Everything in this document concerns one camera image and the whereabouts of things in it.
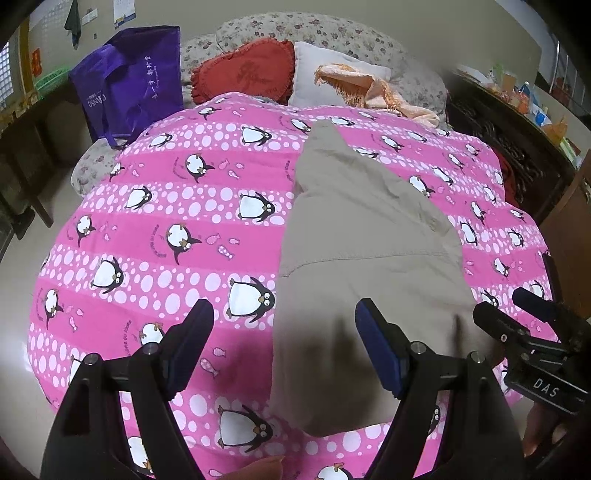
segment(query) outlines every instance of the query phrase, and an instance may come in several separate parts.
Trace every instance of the white polka dot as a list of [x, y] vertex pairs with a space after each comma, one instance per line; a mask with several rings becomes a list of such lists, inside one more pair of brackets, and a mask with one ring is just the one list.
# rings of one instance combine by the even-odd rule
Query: white polka dot
[[348, 452], [354, 452], [361, 445], [361, 435], [358, 432], [347, 432], [343, 436], [343, 448]]
[[193, 202], [189, 207], [189, 215], [195, 217], [201, 211], [201, 204], [199, 202]]
[[376, 439], [381, 435], [381, 433], [382, 433], [382, 426], [380, 424], [365, 427], [365, 436], [368, 439], [372, 439], [372, 440]]
[[170, 273], [168, 270], [164, 270], [160, 276], [158, 277], [158, 286], [160, 288], [166, 288], [168, 287], [168, 285], [170, 285], [170, 282], [173, 279], [173, 275], [172, 273]]
[[187, 426], [187, 417], [185, 414], [180, 410], [175, 410], [173, 412], [174, 419], [177, 421], [178, 428], [183, 430]]
[[195, 305], [198, 300], [199, 300], [199, 292], [197, 291], [196, 288], [191, 288], [191, 290], [189, 290], [187, 292], [187, 294], [185, 295], [185, 304], [189, 308], [193, 307], [193, 305]]
[[189, 400], [189, 407], [197, 417], [204, 417], [207, 414], [207, 401], [201, 395], [193, 395]]
[[316, 455], [318, 453], [318, 444], [316, 442], [306, 443], [306, 453], [308, 455]]

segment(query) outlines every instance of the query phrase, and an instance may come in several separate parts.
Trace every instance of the green basket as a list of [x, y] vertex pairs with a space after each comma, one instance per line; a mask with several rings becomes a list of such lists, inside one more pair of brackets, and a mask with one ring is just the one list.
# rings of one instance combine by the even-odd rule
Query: green basket
[[70, 69], [67, 67], [56, 69], [53, 72], [48, 73], [47, 75], [37, 80], [35, 82], [35, 89], [43, 98], [43, 96], [47, 95], [52, 90], [58, 88], [62, 83], [65, 83], [68, 79], [69, 73]]

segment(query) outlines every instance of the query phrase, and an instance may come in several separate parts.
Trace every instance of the red cloth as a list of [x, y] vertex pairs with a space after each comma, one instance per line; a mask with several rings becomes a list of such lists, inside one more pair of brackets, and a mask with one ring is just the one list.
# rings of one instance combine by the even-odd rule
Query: red cloth
[[193, 71], [193, 101], [199, 105], [216, 95], [242, 92], [287, 104], [296, 68], [293, 43], [261, 38], [207, 60]]

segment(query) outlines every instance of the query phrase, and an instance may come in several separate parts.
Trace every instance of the wooden table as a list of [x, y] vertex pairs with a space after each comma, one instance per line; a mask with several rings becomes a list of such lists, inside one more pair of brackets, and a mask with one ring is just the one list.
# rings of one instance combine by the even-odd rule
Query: wooden table
[[[50, 167], [55, 169], [59, 163], [59, 157], [50, 138], [50, 134], [47, 131], [45, 118], [53, 108], [64, 100], [70, 103], [79, 103], [74, 86], [70, 82], [66, 82], [59, 86], [46, 95], [42, 100], [35, 103], [35, 105], [30, 107], [24, 114], [9, 125], [0, 136], [0, 154], [2, 154], [6, 164], [17, 178], [18, 184], [30, 206], [33, 207], [47, 227], [50, 227], [53, 224], [53, 219], [39, 200], [39, 197], [37, 196], [38, 192], [35, 191], [27, 180], [27, 176], [19, 165], [14, 151], [17, 141], [22, 139], [23, 136], [36, 135], [40, 140], [44, 152], [47, 154], [47, 158], [49, 158]], [[19, 239], [22, 238], [24, 232], [33, 221], [34, 213], [31, 208], [27, 207], [24, 213], [17, 215], [1, 192], [0, 208], [4, 210], [10, 218], [12, 228], [17, 237]]]

